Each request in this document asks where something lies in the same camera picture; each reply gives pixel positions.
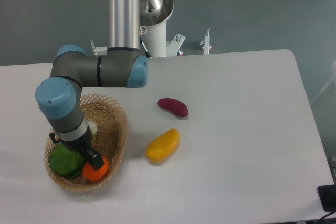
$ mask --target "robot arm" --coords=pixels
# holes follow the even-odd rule
[[[95,170],[104,161],[91,146],[92,133],[80,106],[82,87],[143,87],[147,57],[139,54],[139,0],[108,0],[107,55],[88,56],[75,45],[61,47],[50,77],[35,97],[65,147],[78,151]]]

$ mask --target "blue joint cap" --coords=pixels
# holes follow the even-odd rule
[[[146,56],[139,55],[133,65],[126,88],[145,87],[148,79],[148,60]]]
[[[56,56],[54,58],[54,61],[56,60],[56,58],[58,56],[66,53],[66,52],[81,52],[84,55],[88,55],[88,53],[85,51],[84,48],[76,46],[76,45],[69,44],[69,45],[64,45],[64,46],[62,46],[58,49],[58,51],[56,53]]]
[[[47,118],[61,119],[75,107],[76,92],[67,79],[51,77],[37,87],[35,99]]]

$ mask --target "wicker basket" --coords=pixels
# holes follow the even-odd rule
[[[110,169],[102,180],[95,183],[88,181],[82,175],[76,179],[60,177],[49,168],[49,153],[56,145],[48,138],[44,155],[48,175],[56,184],[72,191],[93,190],[107,183],[118,169],[127,138],[126,115],[115,100],[103,95],[84,95],[81,97],[80,105],[86,119],[97,123],[98,132],[96,137],[92,139],[91,145],[107,158]]]

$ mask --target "white table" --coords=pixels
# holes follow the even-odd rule
[[[51,64],[0,67],[0,223],[270,223],[318,219],[332,184],[293,54],[287,50],[155,58],[145,88],[84,88],[121,102],[129,120],[122,163],[101,189],[74,194],[44,168],[50,130],[35,89]],[[178,120],[156,105],[185,102]],[[161,166],[148,143],[175,127]]]

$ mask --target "black cable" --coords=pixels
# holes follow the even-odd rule
[[[336,213],[336,211],[334,211],[334,212],[329,212],[329,213],[327,213],[326,215],[322,216],[321,219],[319,219],[319,220],[316,222],[316,224],[322,224],[323,220],[324,220],[326,217],[328,217],[329,215],[332,215],[332,214],[334,214],[334,213]]]
[[[146,48],[144,42],[141,40],[141,38],[140,38],[140,44],[142,45],[143,50],[145,51],[145,54],[146,54],[147,58],[151,58],[152,56],[151,56],[151,55],[149,54],[149,52],[147,51],[147,48]]]

